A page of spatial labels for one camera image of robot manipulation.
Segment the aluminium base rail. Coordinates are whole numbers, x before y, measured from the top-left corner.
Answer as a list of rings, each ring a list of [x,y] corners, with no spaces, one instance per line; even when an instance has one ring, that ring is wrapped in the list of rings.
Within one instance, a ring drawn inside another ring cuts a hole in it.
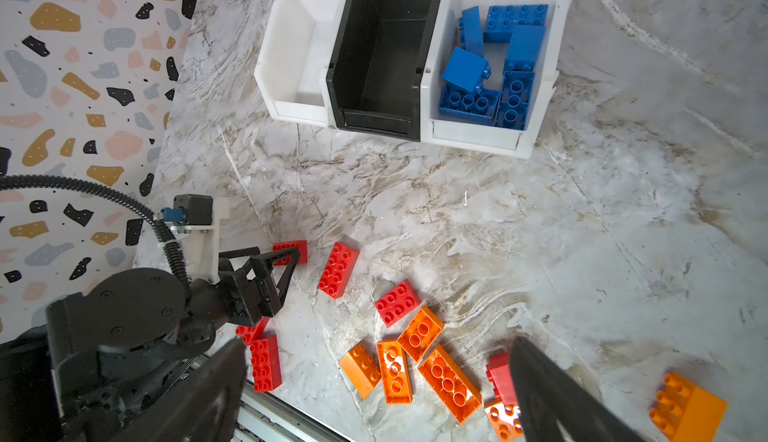
[[[349,441],[341,433],[270,393],[245,385],[233,441]]]

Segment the small orange lego brick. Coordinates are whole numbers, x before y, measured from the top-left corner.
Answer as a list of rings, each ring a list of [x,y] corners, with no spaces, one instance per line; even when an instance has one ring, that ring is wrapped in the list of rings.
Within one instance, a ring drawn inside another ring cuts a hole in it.
[[[379,367],[362,343],[352,347],[340,359],[339,365],[362,399],[366,399],[381,382]]]

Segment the small blue lego brick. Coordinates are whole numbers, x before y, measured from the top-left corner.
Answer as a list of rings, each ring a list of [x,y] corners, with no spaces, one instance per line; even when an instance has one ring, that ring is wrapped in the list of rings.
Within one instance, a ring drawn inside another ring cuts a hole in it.
[[[486,59],[455,47],[443,71],[442,80],[453,88],[479,93],[491,74],[491,66]]]

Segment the blue lego brick pair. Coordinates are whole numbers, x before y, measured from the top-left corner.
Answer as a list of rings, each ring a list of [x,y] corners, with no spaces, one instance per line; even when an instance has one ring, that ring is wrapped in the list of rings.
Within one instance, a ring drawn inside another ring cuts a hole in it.
[[[504,61],[504,71],[533,72],[545,32],[544,26],[515,26]]]

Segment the red square lego brick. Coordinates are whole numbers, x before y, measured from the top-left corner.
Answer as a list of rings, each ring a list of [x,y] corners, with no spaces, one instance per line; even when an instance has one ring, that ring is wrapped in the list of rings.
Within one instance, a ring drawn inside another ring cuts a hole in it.
[[[420,297],[406,279],[376,301],[375,308],[385,326],[390,328],[420,304]]]

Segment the red lego brick bottom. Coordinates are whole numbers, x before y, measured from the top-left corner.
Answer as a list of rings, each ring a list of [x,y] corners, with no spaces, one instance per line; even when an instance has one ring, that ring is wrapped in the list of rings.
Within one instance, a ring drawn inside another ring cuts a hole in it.
[[[254,339],[250,344],[253,387],[256,392],[271,392],[282,385],[276,335]]]

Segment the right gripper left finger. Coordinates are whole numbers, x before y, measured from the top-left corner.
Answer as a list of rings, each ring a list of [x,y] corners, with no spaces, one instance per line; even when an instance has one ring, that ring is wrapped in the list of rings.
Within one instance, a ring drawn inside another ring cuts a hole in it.
[[[246,379],[246,346],[233,339],[114,441],[229,441]]]

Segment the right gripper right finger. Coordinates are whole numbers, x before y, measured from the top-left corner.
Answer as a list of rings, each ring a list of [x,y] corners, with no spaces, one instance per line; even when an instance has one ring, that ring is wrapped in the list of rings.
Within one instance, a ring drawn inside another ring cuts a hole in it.
[[[528,441],[639,441],[641,437],[523,336],[509,355]]]

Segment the orange long lego brick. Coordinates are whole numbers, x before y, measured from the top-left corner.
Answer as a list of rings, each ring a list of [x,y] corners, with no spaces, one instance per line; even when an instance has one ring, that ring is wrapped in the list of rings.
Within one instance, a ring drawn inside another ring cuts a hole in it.
[[[480,391],[440,344],[425,358],[418,371],[458,424],[466,422],[482,405]]]

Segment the left white bin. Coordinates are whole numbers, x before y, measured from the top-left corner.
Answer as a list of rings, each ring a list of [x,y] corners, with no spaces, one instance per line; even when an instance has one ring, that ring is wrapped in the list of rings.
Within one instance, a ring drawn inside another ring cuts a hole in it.
[[[326,84],[346,0],[274,0],[254,77],[270,116],[333,127]]]

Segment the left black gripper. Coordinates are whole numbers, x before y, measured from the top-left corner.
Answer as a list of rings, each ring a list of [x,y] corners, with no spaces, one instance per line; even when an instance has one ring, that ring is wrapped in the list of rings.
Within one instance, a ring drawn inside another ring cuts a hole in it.
[[[246,328],[256,327],[262,319],[275,316],[284,306],[293,273],[300,259],[300,249],[290,247],[261,254],[258,247],[219,253],[220,260],[250,258],[235,269],[230,261],[220,261],[219,292],[227,309],[228,321]],[[287,259],[279,281],[273,277],[275,262]]]

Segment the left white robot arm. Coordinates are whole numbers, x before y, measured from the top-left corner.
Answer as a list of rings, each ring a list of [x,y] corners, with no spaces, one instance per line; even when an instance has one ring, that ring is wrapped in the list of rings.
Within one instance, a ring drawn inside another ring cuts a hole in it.
[[[51,303],[42,326],[1,347],[2,439],[230,440],[246,346],[213,353],[217,332],[275,316],[300,257],[225,252],[216,283],[131,269]]]

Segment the black middle bin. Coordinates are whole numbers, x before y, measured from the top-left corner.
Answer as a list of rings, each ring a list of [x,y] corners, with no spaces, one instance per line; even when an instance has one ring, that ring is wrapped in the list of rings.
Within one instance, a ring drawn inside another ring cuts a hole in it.
[[[345,0],[326,75],[335,125],[420,139],[420,84],[441,0]]]

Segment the blue long lego brick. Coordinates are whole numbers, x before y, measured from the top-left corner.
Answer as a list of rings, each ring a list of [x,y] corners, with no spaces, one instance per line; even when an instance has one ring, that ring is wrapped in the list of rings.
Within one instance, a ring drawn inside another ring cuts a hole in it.
[[[439,114],[459,122],[492,126],[496,117],[501,92],[481,89],[471,93],[447,85],[438,104]]]

